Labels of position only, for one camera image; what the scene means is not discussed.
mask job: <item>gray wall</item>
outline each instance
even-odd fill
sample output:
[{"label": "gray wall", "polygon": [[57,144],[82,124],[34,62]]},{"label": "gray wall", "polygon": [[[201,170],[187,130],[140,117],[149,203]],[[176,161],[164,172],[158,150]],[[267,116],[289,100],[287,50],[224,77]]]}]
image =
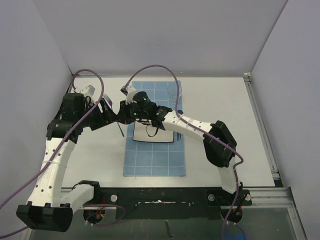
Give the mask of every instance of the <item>gray wall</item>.
[{"label": "gray wall", "polygon": [[164,64],[178,75],[220,77],[253,69],[287,0],[33,2],[73,72],[119,76]]},{"label": "gray wall", "polygon": [[[71,75],[32,0],[0,1],[0,33],[2,202],[40,170],[47,124]],[[0,210],[0,236],[23,226],[17,205],[26,203],[33,187]]]},{"label": "gray wall", "polygon": [[280,173],[319,239],[320,1],[289,0],[252,72]]}]

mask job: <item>purple hose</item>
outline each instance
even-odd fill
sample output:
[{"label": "purple hose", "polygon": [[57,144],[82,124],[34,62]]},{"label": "purple hose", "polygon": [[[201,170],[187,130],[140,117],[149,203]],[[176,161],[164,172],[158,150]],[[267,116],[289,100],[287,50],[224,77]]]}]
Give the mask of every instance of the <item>purple hose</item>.
[{"label": "purple hose", "polygon": [[[97,207],[97,208],[100,208],[100,207],[112,207],[112,208],[117,208],[117,209],[122,209],[124,212],[123,214],[116,220],[114,221],[111,221],[111,222],[108,222],[108,223],[104,223],[104,224],[94,224],[93,226],[94,227],[107,227],[107,226],[111,226],[113,224],[116,224],[117,222],[119,222],[121,219],[123,219],[126,214],[127,214],[127,210],[123,207],[123,206],[119,206],[119,205],[112,205],[112,204],[93,204],[93,205],[85,205],[83,206],[84,208],[89,208],[89,207]],[[88,219],[90,217],[94,216],[94,214],[92,215],[89,215],[85,220],[88,221]]]},{"label": "purple hose", "polygon": [[[171,73],[171,75],[173,76],[173,78],[174,78],[174,80],[175,80],[175,83],[176,83],[176,87],[177,87],[177,91],[176,91],[176,102],[175,102],[175,109],[174,109],[174,110],[175,110],[176,115],[179,117],[179,116],[180,116],[180,113],[178,113],[179,82],[178,82],[178,79],[177,79],[176,75],[174,74],[174,72],[171,71],[168,67],[163,66],[163,65],[157,65],[157,64],[145,66],[145,67],[141,68],[140,70],[136,71],[136,72],[132,75],[132,77],[128,80],[128,82],[124,85],[124,87],[126,88],[126,87],[130,84],[131,80],[132,80],[138,73],[140,73],[141,71],[143,71],[143,70],[145,70],[145,69],[153,68],[153,67],[164,68],[164,69],[168,70],[168,71]],[[184,122],[185,124],[188,124],[188,121],[186,121],[186,120],[183,119],[182,117],[180,117],[180,120],[181,120],[182,122]],[[232,208],[233,208],[234,205],[236,204],[236,201],[237,201],[237,198],[238,198],[238,195],[239,195],[239,183],[238,183],[239,178],[238,178],[238,174],[237,174],[237,171],[236,171],[236,166],[242,164],[242,163],[244,162],[244,159],[243,159],[243,157],[242,157],[236,150],[234,150],[234,149],[233,149],[232,147],[230,147],[229,145],[225,144],[223,141],[217,139],[215,136],[211,135],[210,133],[202,130],[201,128],[199,128],[199,127],[197,127],[197,126],[195,126],[195,125],[193,125],[193,124],[191,124],[191,123],[189,123],[188,125],[189,125],[190,127],[194,128],[194,129],[202,132],[203,134],[209,136],[210,138],[212,138],[213,140],[215,140],[216,142],[218,142],[219,144],[221,144],[222,146],[224,146],[225,148],[227,148],[228,150],[230,150],[231,152],[233,152],[233,153],[234,153],[235,155],[237,155],[237,156],[239,157],[239,159],[240,159],[240,161],[237,162],[237,163],[233,166],[233,172],[234,172],[235,181],[236,181],[236,190],[235,190],[235,196],[234,196],[233,202],[232,202],[232,204],[231,204],[231,206],[230,206],[230,209],[229,209],[229,211],[227,212],[227,214],[226,214],[226,216],[225,216],[225,219],[223,220],[221,237],[222,237],[222,239],[224,239],[224,236],[225,236],[225,228],[226,228],[226,224],[227,224],[227,219],[228,219],[228,217],[229,217],[229,215],[230,215],[230,213],[231,213],[231,211],[232,211]]]},{"label": "purple hose", "polygon": [[[83,117],[80,118],[79,121],[77,121],[75,123],[75,125],[66,133],[66,135],[64,136],[64,138],[61,140],[61,142],[59,143],[58,147],[56,148],[56,150],[53,152],[52,156],[50,157],[50,159],[48,160],[47,164],[36,174],[34,175],[29,181],[27,181],[25,184],[23,184],[18,190],[16,190],[15,192],[13,192],[10,196],[8,196],[1,204],[0,204],[0,210],[4,207],[4,205],[7,204],[7,202],[9,202],[15,195],[17,195],[18,193],[20,193],[24,188],[26,188],[29,184],[31,184],[34,180],[36,180],[48,167],[49,165],[51,164],[52,160],[55,158],[55,156],[57,155],[57,153],[59,152],[59,150],[61,149],[62,145],[65,143],[65,141],[67,140],[67,138],[69,137],[69,135],[79,126],[79,124],[98,106],[98,104],[100,103],[102,97],[103,97],[103,94],[104,94],[104,91],[105,91],[105,85],[104,85],[104,82],[102,80],[102,78],[95,72],[95,71],[92,71],[90,69],[80,69],[78,70],[77,72],[74,73],[74,75],[72,76],[72,80],[71,80],[71,85],[72,87],[74,88],[75,85],[74,85],[74,81],[75,81],[75,78],[76,76],[80,73],[80,72],[90,72],[90,73],[93,73],[94,75],[97,76],[97,78],[100,80],[100,83],[101,83],[101,94],[98,98],[98,100],[96,101],[96,103],[93,105],[93,107],[85,114],[83,115]],[[3,239],[3,238],[7,238],[9,236],[11,236],[10,234],[16,234],[17,232],[12,232],[12,233],[9,233],[7,235],[2,235],[0,236],[0,239]]]}]

